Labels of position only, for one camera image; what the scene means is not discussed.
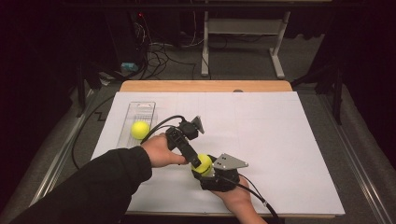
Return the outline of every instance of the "clear plastic tray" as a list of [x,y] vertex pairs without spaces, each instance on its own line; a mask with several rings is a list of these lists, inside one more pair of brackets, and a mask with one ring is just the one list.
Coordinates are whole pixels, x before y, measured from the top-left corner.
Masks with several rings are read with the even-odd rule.
[[131,126],[136,121],[145,121],[150,129],[155,127],[157,123],[157,114],[155,112],[155,102],[131,102],[128,106],[128,112],[120,134],[117,148],[139,146],[141,140],[137,140],[131,136]]

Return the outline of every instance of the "white paper sheet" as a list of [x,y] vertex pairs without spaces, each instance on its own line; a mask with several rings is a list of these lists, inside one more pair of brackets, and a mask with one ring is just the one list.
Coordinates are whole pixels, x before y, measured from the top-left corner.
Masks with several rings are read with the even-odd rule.
[[[205,134],[191,146],[198,153],[225,152],[248,162],[238,172],[280,215],[345,213],[296,92],[118,92],[93,158],[116,148],[128,104],[136,101],[155,102],[158,122],[201,116]],[[269,214],[252,200],[259,213]],[[189,165],[153,169],[128,211],[229,214],[219,198],[201,190]]]

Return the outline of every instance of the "human hand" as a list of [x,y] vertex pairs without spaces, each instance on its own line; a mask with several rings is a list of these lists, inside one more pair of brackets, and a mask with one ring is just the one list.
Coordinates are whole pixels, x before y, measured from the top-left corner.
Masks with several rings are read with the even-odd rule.
[[[248,188],[248,182],[241,175],[239,176],[239,184]],[[250,192],[247,190],[236,186],[235,189],[226,192],[211,192],[223,200],[224,205],[238,218],[241,224],[266,223],[254,209]]]
[[165,133],[160,133],[144,142],[141,147],[146,150],[152,167],[164,167],[170,164],[187,164],[186,159],[169,150]]

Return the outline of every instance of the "black jacket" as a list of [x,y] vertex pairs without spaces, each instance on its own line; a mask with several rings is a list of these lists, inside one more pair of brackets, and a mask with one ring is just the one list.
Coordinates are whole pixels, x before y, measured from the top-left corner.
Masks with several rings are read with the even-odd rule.
[[152,175],[142,147],[120,148],[90,161],[11,223],[117,223],[131,196]]

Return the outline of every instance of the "yellow tennis ball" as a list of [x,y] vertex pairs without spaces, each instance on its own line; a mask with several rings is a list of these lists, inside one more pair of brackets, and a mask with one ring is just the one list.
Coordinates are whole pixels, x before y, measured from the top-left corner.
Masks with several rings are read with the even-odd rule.
[[145,138],[148,133],[149,125],[143,120],[139,120],[131,126],[131,136],[135,139],[141,140]]
[[212,170],[212,160],[206,154],[198,154],[198,159],[201,161],[201,165],[197,168],[191,166],[191,169],[203,176],[208,175]]

